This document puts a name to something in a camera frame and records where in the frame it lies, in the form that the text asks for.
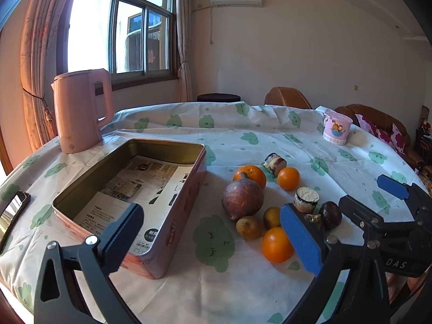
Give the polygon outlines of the small orange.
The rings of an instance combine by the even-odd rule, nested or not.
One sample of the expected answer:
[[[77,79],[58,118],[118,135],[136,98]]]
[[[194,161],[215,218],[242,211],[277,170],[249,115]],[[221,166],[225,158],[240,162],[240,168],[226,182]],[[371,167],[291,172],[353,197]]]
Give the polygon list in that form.
[[[285,191],[296,190],[300,183],[300,173],[294,167],[284,167],[278,174],[278,185]]]
[[[293,256],[293,246],[282,227],[273,227],[265,232],[261,242],[261,253],[272,263],[286,262]]]

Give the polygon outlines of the yellow brown small fruit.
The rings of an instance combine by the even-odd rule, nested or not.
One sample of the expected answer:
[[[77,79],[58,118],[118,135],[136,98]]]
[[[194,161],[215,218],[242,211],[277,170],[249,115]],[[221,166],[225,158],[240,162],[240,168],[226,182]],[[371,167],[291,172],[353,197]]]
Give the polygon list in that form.
[[[244,240],[252,241],[263,236],[264,226],[256,217],[247,216],[237,221],[236,231]]]
[[[264,227],[269,230],[274,227],[280,227],[281,226],[281,220],[280,220],[280,212],[281,209],[279,207],[270,207],[268,208],[263,215],[263,223]]]

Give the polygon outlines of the large purple brown fruit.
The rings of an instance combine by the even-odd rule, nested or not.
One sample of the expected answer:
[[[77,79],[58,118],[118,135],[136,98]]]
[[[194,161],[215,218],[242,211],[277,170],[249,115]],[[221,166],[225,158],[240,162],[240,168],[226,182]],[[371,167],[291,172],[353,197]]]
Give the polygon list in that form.
[[[222,193],[221,204],[230,220],[256,214],[264,203],[261,186],[241,172],[241,178],[231,182]]]

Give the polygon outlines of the large orange tangerine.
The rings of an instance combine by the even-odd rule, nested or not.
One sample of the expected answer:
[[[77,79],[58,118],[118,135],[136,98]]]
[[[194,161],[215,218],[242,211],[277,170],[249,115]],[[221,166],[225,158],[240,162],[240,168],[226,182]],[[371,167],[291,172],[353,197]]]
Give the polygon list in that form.
[[[245,165],[245,166],[239,167],[235,171],[232,180],[237,181],[237,180],[240,180],[242,178],[248,178],[248,179],[254,181],[262,189],[265,188],[266,182],[267,182],[267,179],[266,179],[264,172],[259,167],[255,166],[255,165]]]

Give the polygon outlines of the pink floral cushion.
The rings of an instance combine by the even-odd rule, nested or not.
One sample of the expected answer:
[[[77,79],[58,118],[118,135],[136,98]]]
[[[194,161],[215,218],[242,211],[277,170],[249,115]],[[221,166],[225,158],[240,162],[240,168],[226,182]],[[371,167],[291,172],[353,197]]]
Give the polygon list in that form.
[[[406,140],[395,124],[392,124],[392,129],[388,132],[386,130],[378,128],[376,125],[372,123],[371,120],[369,120],[364,115],[357,114],[356,117],[357,117],[357,121],[360,124],[360,127],[363,130],[369,132],[371,135],[385,142],[398,153],[401,154],[404,153]]]

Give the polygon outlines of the brown leather sofa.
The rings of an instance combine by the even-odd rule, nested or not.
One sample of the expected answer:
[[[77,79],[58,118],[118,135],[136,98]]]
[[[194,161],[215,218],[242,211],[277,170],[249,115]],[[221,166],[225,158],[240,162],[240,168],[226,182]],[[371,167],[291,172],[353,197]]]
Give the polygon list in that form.
[[[406,146],[403,154],[397,153],[405,160],[405,162],[413,169],[420,170],[424,166],[423,159],[417,154],[414,149],[411,147],[411,138],[405,128],[405,126],[395,119],[391,115],[388,115],[380,110],[377,110],[373,107],[369,107],[363,104],[349,104],[347,106],[337,107],[335,109],[338,113],[341,113],[347,117],[350,117],[354,124],[360,127],[359,122],[357,121],[357,114],[364,115],[369,120],[372,121],[374,125],[378,128],[390,131],[392,129],[392,124],[395,124],[402,135],[405,137]]]

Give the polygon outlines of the pink cartoon cup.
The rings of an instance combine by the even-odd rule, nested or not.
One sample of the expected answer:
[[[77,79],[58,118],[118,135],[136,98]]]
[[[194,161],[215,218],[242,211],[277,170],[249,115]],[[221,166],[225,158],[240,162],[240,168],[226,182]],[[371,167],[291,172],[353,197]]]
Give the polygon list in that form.
[[[351,118],[333,110],[326,110],[324,112],[323,137],[328,142],[343,146],[347,142],[352,124]]]

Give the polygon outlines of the white green cloud tablecloth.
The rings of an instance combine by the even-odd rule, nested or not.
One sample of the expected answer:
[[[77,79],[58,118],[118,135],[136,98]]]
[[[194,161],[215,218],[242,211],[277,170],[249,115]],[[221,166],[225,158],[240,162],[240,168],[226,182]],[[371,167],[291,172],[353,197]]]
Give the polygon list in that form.
[[[78,154],[52,140],[22,161],[1,186],[1,205],[19,190],[31,202],[1,253],[1,282],[26,307],[34,306],[46,245],[76,242],[55,215],[53,200],[77,177],[132,138],[203,144],[207,174],[166,275],[147,279],[126,268],[111,275],[143,323],[279,323],[312,281],[297,257],[268,262],[260,241],[247,242],[222,208],[222,191],[243,165],[262,166],[276,153],[322,202],[351,195],[388,222],[408,221],[405,203],[378,188],[387,175],[413,184],[418,175],[385,143],[353,128],[344,146],[322,136],[315,110],[240,104],[162,104],[118,112],[103,141]]]

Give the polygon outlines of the black smartphone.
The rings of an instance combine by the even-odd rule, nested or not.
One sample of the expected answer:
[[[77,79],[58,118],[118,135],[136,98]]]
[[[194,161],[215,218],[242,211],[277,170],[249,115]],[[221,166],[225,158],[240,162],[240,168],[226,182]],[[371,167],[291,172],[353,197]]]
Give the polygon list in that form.
[[[1,213],[1,252],[6,247],[7,239],[12,232],[18,218],[31,200],[28,192],[17,191],[12,200]]]

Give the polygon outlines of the printed paper sheet in tin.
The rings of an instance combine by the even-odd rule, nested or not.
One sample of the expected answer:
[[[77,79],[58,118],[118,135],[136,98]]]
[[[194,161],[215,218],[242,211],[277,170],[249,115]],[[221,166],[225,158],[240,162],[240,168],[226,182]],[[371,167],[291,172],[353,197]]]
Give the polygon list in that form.
[[[192,165],[133,157],[96,192],[73,221],[90,233],[100,235],[130,204],[138,204],[144,210],[144,224],[130,253],[145,255],[151,250],[192,168]]]

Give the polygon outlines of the pink metal tin box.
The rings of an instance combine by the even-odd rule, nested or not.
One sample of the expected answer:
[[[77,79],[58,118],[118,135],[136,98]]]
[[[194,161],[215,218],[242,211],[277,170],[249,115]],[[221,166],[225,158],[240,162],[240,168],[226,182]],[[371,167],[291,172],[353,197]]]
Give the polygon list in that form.
[[[201,143],[130,139],[72,182],[53,201],[80,241],[138,206],[141,228],[122,266],[147,279],[165,275],[206,175]]]

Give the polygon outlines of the brown leather chair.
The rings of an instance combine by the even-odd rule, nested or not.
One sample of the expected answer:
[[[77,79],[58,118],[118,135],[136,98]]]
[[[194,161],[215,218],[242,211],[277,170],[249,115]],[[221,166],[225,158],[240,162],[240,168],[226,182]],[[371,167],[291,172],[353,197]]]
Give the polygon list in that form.
[[[306,97],[295,88],[273,87],[265,96],[264,104],[295,107],[309,110],[312,108]]]

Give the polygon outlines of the pink electric kettle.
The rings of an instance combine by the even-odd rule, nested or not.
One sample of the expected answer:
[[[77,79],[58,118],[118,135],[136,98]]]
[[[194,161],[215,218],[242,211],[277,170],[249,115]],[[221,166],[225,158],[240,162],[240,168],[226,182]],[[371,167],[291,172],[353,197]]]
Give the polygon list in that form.
[[[101,83],[106,115],[97,117],[96,85]],[[59,144],[65,154],[90,149],[101,142],[100,129],[113,118],[112,86],[106,69],[90,69],[57,75],[52,84]]]

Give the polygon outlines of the black round stool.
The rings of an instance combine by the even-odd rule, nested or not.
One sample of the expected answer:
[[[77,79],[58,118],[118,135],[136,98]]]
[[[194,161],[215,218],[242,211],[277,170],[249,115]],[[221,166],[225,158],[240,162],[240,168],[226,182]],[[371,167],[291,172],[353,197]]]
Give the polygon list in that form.
[[[208,93],[197,96],[197,102],[240,102],[242,99],[235,94]]]

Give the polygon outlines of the pink left curtain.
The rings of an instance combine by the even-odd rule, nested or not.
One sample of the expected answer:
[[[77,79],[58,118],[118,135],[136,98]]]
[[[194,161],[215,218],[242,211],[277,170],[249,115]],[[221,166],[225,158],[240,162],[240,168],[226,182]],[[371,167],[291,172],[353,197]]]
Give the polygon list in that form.
[[[32,151],[57,136],[45,99],[50,87],[49,57],[54,55],[59,21],[67,0],[29,0],[21,37],[20,75],[23,113]]]

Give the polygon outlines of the pink curtain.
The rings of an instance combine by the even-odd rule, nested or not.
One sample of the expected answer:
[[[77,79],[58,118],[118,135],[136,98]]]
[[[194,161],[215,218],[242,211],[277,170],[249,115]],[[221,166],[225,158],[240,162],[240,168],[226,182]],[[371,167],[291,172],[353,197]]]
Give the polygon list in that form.
[[[178,70],[179,100],[181,102],[190,102],[193,100],[189,63],[192,5],[193,0],[176,0],[177,47],[180,59]]]
[[[57,136],[45,99],[50,87],[49,57],[54,55],[59,21],[67,0],[29,0],[21,37],[20,75],[23,113],[32,151]]]

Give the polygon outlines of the pink right curtain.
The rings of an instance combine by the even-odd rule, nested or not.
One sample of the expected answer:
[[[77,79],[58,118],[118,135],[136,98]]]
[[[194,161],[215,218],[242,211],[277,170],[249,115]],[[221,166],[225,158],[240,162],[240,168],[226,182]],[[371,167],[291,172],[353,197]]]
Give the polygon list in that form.
[[[180,59],[178,70],[179,100],[181,102],[190,102],[193,100],[189,63],[192,5],[193,0],[176,0],[177,47]]]

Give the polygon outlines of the window with dark frame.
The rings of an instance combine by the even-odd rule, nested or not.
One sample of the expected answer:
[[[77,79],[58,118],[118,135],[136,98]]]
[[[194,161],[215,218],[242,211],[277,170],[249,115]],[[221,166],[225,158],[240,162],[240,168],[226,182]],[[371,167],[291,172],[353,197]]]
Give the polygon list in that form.
[[[105,69],[113,89],[176,78],[176,0],[66,0],[56,71]]]

